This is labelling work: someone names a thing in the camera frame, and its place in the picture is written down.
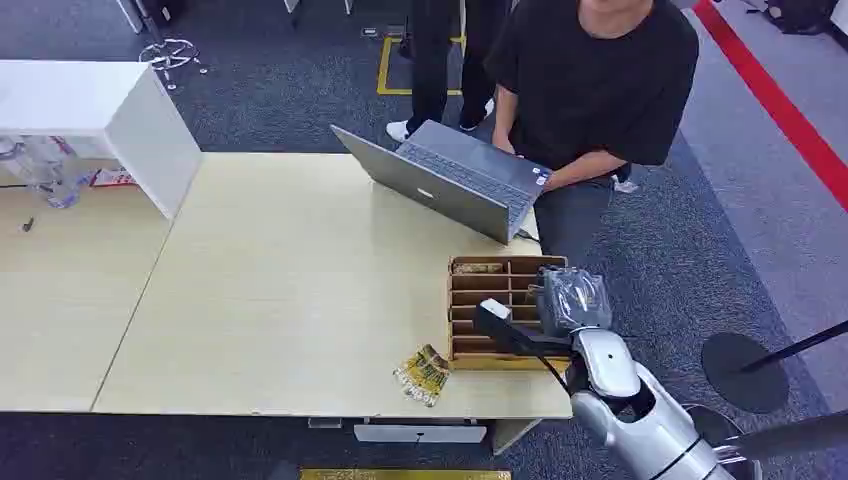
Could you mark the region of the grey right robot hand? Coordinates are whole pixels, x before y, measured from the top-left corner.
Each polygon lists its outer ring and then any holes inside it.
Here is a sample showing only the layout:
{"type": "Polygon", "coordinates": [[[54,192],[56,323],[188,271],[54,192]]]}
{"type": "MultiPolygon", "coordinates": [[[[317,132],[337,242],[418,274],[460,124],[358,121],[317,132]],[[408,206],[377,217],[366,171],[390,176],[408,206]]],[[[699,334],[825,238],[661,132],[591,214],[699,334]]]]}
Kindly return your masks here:
{"type": "Polygon", "coordinates": [[[531,293],[548,336],[563,338],[581,328],[611,327],[612,309],[602,275],[545,265],[539,269],[531,293]]]}

